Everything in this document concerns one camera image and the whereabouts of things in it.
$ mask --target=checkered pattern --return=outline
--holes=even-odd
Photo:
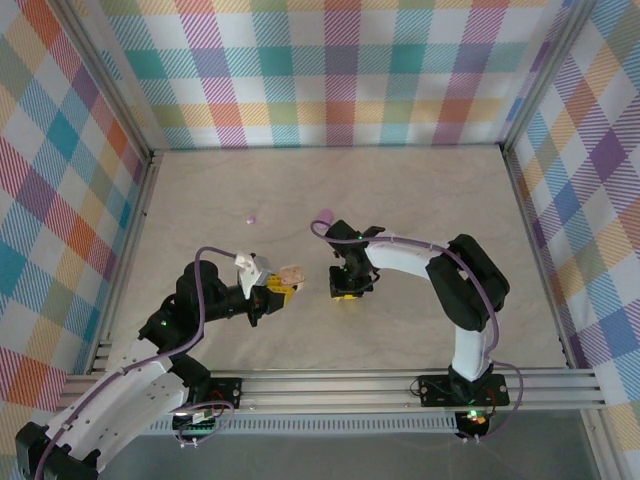
[[[85,28],[85,32],[89,35],[91,41],[93,42],[95,51],[99,53],[104,65],[111,73],[111,77],[118,87],[121,97],[129,106],[133,118],[138,124],[138,128],[145,137],[147,144],[157,147],[158,145],[155,145],[156,139],[153,136],[152,128],[147,122],[145,116],[142,114],[140,106],[136,102],[135,96],[129,88],[129,85],[124,80],[121,69],[113,59],[113,56],[111,55],[111,52],[109,51],[105,42],[104,36],[100,33],[100,27],[96,24],[94,18],[89,15],[89,9],[87,8],[85,0],[71,0],[71,3]]]
[[[0,65],[0,478],[9,478],[17,429],[53,412],[67,373],[86,360],[142,162],[44,0],[0,4]]]
[[[571,0],[99,4],[119,43],[107,62],[181,149],[494,143]]]
[[[640,478],[640,1],[598,3],[511,162],[572,349]]]

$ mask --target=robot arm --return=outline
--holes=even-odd
[[[213,263],[200,261],[205,321],[244,313],[255,327],[262,315],[287,305],[297,285],[304,280],[299,269],[293,282],[289,281],[291,276],[275,275],[266,259],[254,255],[239,253],[236,265],[238,284],[227,287],[218,278]],[[223,392],[222,400],[239,405],[241,379],[211,378],[209,370],[186,351],[128,368],[193,339],[199,325],[195,283],[191,263],[176,282],[176,293],[167,297],[147,320],[138,339],[115,368],[47,425],[29,422],[18,432],[18,465],[26,478],[35,477],[45,449],[50,447],[44,478],[95,479],[122,448],[163,415],[185,404],[212,400],[214,392],[218,395]],[[79,412],[77,418],[67,425],[75,412]],[[208,419],[183,415],[180,418],[187,423]]]
[[[388,231],[385,235],[394,236]],[[399,243],[371,243],[365,248],[365,253],[374,269],[399,270],[426,280],[431,280],[429,263],[439,256],[437,252]],[[455,329],[455,352],[451,367],[462,378],[474,382],[491,364],[486,356],[493,337],[491,328],[486,327],[482,331],[465,330],[456,325]]]
[[[458,265],[440,252],[391,241],[331,242],[331,239],[371,238],[382,232],[384,237],[395,237],[380,227],[370,227],[361,234],[342,220],[327,230],[327,241],[336,256],[345,260],[343,267],[329,268],[331,296],[362,297],[365,292],[373,291],[371,274],[378,275],[378,271],[384,269],[399,270],[430,280],[456,329],[455,352],[449,367],[450,388],[460,403],[471,402],[493,370],[488,358],[494,334],[487,326],[489,312],[471,281],[461,275]],[[459,235],[449,243],[449,250],[471,268],[493,308],[500,310],[509,292],[509,283],[478,243],[468,235]]]

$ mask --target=cable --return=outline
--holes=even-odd
[[[222,394],[218,391],[218,390],[214,390],[213,392],[213,396],[214,397],[218,397],[218,400],[224,400],[224,397],[222,396]],[[220,407],[220,411],[216,412],[215,410],[214,412],[214,417],[219,417],[220,415],[222,415],[224,413],[224,406]]]
[[[488,417],[488,418],[491,418],[496,414],[496,406],[498,402],[496,401],[496,394],[493,393],[493,390],[489,388],[487,389],[487,393],[489,394],[489,397],[491,398],[491,403],[493,404],[493,408],[491,409],[491,413],[489,414],[489,417]]]
[[[413,245],[415,247],[426,248],[428,250],[435,250],[436,252],[444,253],[449,258],[451,258],[454,262],[456,262],[458,264],[458,266],[462,270],[464,270],[464,272],[467,274],[467,276],[471,280],[471,283],[473,283],[473,286],[476,288],[476,291],[478,292],[478,294],[480,295],[480,298],[482,299],[482,303],[484,304],[485,308],[487,309],[487,312],[489,313],[489,318],[491,319],[491,325],[493,327],[493,339],[491,341],[491,344],[489,345],[489,347],[485,351],[485,356],[488,358],[489,354],[493,350],[495,350],[495,348],[498,346],[498,342],[500,341],[500,326],[498,325],[498,317],[496,316],[496,311],[493,308],[493,305],[491,304],[491,300],[489,300],[487,292],[485,292],[484,288],[482,288],[482,285],[480,284],[480,281],[476,277],[475,273],[473,273],[471,268],[469,268],[469,266],[458,255],[453,253],[451,250],[449,250],[449,249],[447,249],[445,247],[441,247],[440,245],[436,245],[435,243],[424,242],[424,241],[421,241],[421,240],[413,240],[411,238],[403,238],[403,237],[385,237],[385,236],[380,236],[380,237],[357,238],[357,239],[351,239],[351,240],[338,240],[338,239],[327,237],[327,236],[323,235],[322,233],[318,232],[315,229],[316,225],[323,225],[323,226],[327,227],[327,229],[329,227],[331,227],[331,225],[329,223],[327,223],[327,222],[322,221],[322,220],[314,220],[309,225],[309,228],[311,229],[311,233],[313,233],[316,237],[324,240],[327,243],[337,243],[339,245],[350,245],[350,244],[361,243],[361,242],[369,242],[369,243],[384,243],[384,242],[387,242],[387,243],[402,243],[402,244],[405,244],[405,245]],[[509,369],[514,370],[516,372],[516,375],[518,376],[518,382],[519,382],[519,385],[520,385],[520,391],[518,392],[518,397],[517,397],[517,399],[516,399],[516,401],[514,403],[513,409],[509,412],[509,414],[508,414],[507,418],[505,419],[505,421],[502,422],[502,424],[500,426],[498,426],[498,428],[496,428],[493,432],[484,435],[484,438],[490,437],[490,436],[494,435],[495,433],[499,432],[504,427],[504,425],[507,424],[511,420],[511,417],[513,417],[513,415],[516,413],[518,408],[520,408],[520,405],[522,404],[522,396],[524,394],[524,377],[522,376],[522,372],[520,372],[520,370],[515,365],[512,365],[510,363],[498,362],[497,360],[492,360],[492,362],[494,364],[496,364],[496,365],[499,365],[499,366],[505,367],[505,368],[509,368]]]
[[[516,411],[520,408],[520,405],[522,405],[522,396],[524,395],[524,377],[522,376],[522,372],[520,371],[520,369],[518,367],[516,367],[515,365],[512,365],[510,363],[506,363],[506,362],[499,362],[497,360],[493,360],[493,363],[495,363],[496,365],[499,365],[501,367],[504,367],[504,368],[509,368],[509,369],[511,369],[511,370],[516,372],[516,375],[518,377],[518,384],[519,384],[519,387],[520,387],[520,391],[518,392],[518,397],[516,398],[516,401],[513,404],[513,408],[511,409],[511,411],[507,415],[507,418],[505,418],[504,422],[502,422],[500,425],[498,425],[498,427],[495,430],[493,430],[492,432],[489,432],[486,435],[484,435],[483,438],[485,440],[487,438],[491,438],[492,436],[494,436],[496,433],[498,433],[500,430],[502,430],[507,423],[509,423],[511,421],[511,419],[513,417],[513,414],[516,413]]]
[[[200,322],[198,323],[198,330],[196,331],[196,334],[191,340],[180,347],[174,348],[173,350],[165,353],[161,353],[160,355],[155,355],[153,357],[140,360],[139,362],[133,363],[128,367],[123,368],[122,370],[113,372],[109,377],[105,378],[104,381],[102,381],[102,383],[98,385],[96,389],[93,390],[89,395],[87,395],[87,397],[75,408],[74,412],[69,415],[67,420],[62,423],[62,427],[51,438],[51,441],[42,452],[42,456],[40,457],[40,461],[38,462],[38,467],[36,468],[35,474],[36,480],[44,479],[44,465],[49,458],[49,455],[51,455],[53,447],[58,443],[58,440],[60,440],[60,437],[62,437],[62,435],[64,435],[64,432],[70,428],[71,424],[75,420],[77,420],[77,418],[80,416],[80,413],[87,407],[87,405],[89,405],[89,403],[91,403],[100,394],[100,392],[107,388],[116,378],[122,375],[126,375],[131,370],[143,367],[151,362],[157,362],[158,360],[162,360],[164,358],[189,350],[200,341],[200,338],[204,335],[205,324],[204,293],[202,291],[202,278],[200,277],[200,257],[204,252],[214,252],[229,258],[236,257],[233,253],[229,253],[216,247],[201,247],[196,252],[194,270],[196,277],[196,291],[198,293],[198,313],[200,315]]]
[[[429,385],[431,385],[432,387],[434,387],[436,390],[439,390],[440,392],[444,393],[445,395],[453,395],[453,392],[447,392],[446,390],[443,390],[440,385],[438,385],[437,383],[434,383],[430,380],[427,380],[424,377],[418,377],[416,378],[413,382],[411,382],[411,385],[409,385],[409,392],[411,393],[411,395],[413,395],[414,397],[420,397],[420,393],[416,392],[413,389],[413,386],[416,384],[416,382],[419,382],[420,380],[422,380],[424,383],[427,383]]]
[[[322,233],[318,232],[314,228],[316,225],[324,225],[327,228],[331,227],[331,225],[322,220],[314,220],[313,222],[311,222],[311,225],[310,225],[311,233],[313,233],[316,237],[324,240],[327,243],[337,243],[339,245],[350,245],[350,244],[361,243],[361,242],[403,243],[405,245],[413,245],[414,247],[421,247],[421,248],[426,248],[427,250],[435,250],[436,252],[444,253],[449,258],[451,258],[454,262],[456,262],[462,270],[464,270],[464,272],[469,277],[469,280],[471,280],[471,283],[473,283],[473,286],[476,288],[478,294],[480,295],[480,298],[482,299],[482,303],[484,304],[485,308],[487,309],[487,312],[489,313],[489,318],[491,319],[491,324],[493,327],[493,339],[491,340],[491,344],[487,348],[487,351],[486,351],[487,355],[489,355],[498,346],[498,342],[500,341],[498,317],[496,316],[496,311],[493,308],[493,305],[491,304],[491,300],[489,300],[487,293],[484,291],[484,288],[482,288],[482,285],[480,284],[480,280],[478,280],[478,277],[476,277],[475,273],[473,273],[471,268],[469,268],[469,266],[451,250],[441,247],[440,245],[436,245],[435,243],[424,242],[422,240],[413,240],[411,238],[403,238],[403,237],[380,236],[380,237],[365,237],[365,238],[358,238],[358,239],[351,239],[351,240],[337,240],[337,239],[329,238],[323,235]]]
[[[380,280],[380,275],[378,275],[377,273],[374,273],[374,275],[376,277],[373,280],[371,280],[369,283],[367,283],[364,287],[360,287],[357,290],[354,290],[352,293],[363,293],[363,292],[366,292],[367,288],[373,286],[374,283],[376,283],[378,280]]]
[[[205,408],[205,407],[220,407],[220,406],[221,407],[227,407],[227,408],[229,408],[231,410],[231,412],[229,413],[229,418],[227,418],[227,421],[224,422],[219,427],[217,427],[211,433],[208,433],[207,435],[205,435],[204,437],[202,437],[200,439],[197,439],[197,440],[193,439],[191,442],[187,442],[184,439],[184,437],[182,436],[182,432],[184,431],[184,429],[186,427],[181,427],[178,430],[178,440],[180,440],[182,448],[184,448],[185,445],[192,445],[194,447],[197,447],[201,443],[204,443],[207,440],[211,439],[211,437],[213,437],[214,435],[217,435],[218,433],[220,433],[221,430],[227,428],[229,426],[229,423],[231,422],[231,418],[233,417],[233,415],[235,413],[235,407],[233,406],[233,403],[227,402],[226,400],[212,400],[210,402],[196,403],[194,405],[183,405],[183,406],[180,406],[180,407],[178,407],[178,408],[176,408],[176,409],[174,409],[174,410],[169,412],[169,413],[184,412],[184,411],[198,410],[198,409],[202,409],[202,408]]]

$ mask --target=plaid fabric backdrop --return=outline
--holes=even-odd
[[[640,0],[601,0],[511,158],[555,301],[640,478]]]
[[[182,149],[495,143],[572,0],[74,3],[150,142]]]
[[[86,361],[143,165],[44,0],[0,4],[0,65],[5,479],[17,430]]]

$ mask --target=metal bracket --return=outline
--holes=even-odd
[[[505,407],[509,405],[509,390],[504,375],[489,375],[487,381],[470,403],[458,401],[451,391],[448,375],[421,375],[418,377],[420,404],[423,407]]]
[[[234,408],[239,408],[242,397],[242,378],[211,378],[209,392],[212,394],[212,400],[226,400],[232,403]]]

